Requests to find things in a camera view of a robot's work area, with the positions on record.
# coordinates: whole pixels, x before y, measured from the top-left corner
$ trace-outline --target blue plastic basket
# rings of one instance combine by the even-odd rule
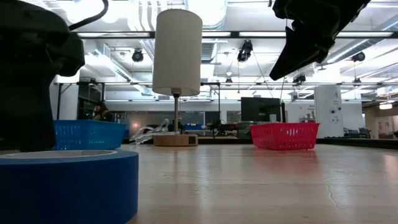
[[[117,149],[125,124],[88,120],[54,121],[55,150]]]

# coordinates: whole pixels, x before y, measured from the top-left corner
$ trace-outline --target blue tape roll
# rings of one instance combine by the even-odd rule
[[[137,213],[138,153],[52,151],[81,157],[0,156],[0,223],[125,224]],[[32,157],[37,152],[15,154]],[[45,157],[57,154],[41,152]]]

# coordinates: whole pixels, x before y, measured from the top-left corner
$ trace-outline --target black monitor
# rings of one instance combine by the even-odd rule
[[[242,121],[270,122],[269,115],[276,114],[276,119],[280,122],[280,99],[242,97],[241,112]]]

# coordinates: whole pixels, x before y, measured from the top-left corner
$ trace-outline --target clear plastic object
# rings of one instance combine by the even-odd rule
[[[164,119],[163,122],[156,128],[142,127],[137,131],[137,133],[135,135],[133,135],[133,137],[130,138],[130,141],[135,141],[136,145],[140,145],[140,144],[152,139],[152,137],[154,135],[178,134],[175,132],[169,132],[168,126],[169,126],[169,120]]]

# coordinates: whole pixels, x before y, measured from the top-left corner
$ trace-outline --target red plastic basket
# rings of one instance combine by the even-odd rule
[[[313,149],[318,123],[271,123],[250,126],[256,147],[272,150]]]

